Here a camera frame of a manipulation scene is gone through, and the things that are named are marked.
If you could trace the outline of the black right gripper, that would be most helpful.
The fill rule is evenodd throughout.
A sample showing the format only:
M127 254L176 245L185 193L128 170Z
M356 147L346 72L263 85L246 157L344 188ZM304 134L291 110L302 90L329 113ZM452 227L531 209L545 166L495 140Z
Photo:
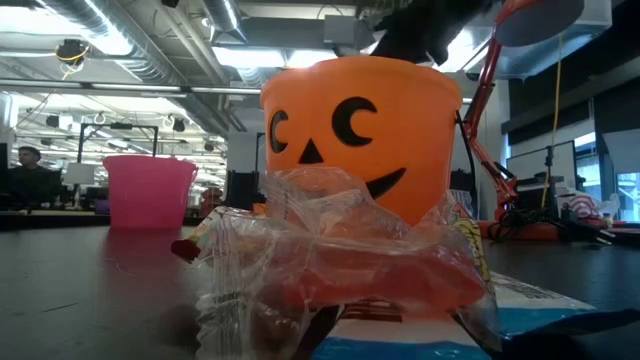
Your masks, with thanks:
M442 65L448 45L474 17L493 6L493 0L413 0L375 26L385 34L370 55L414 64L431 59Z

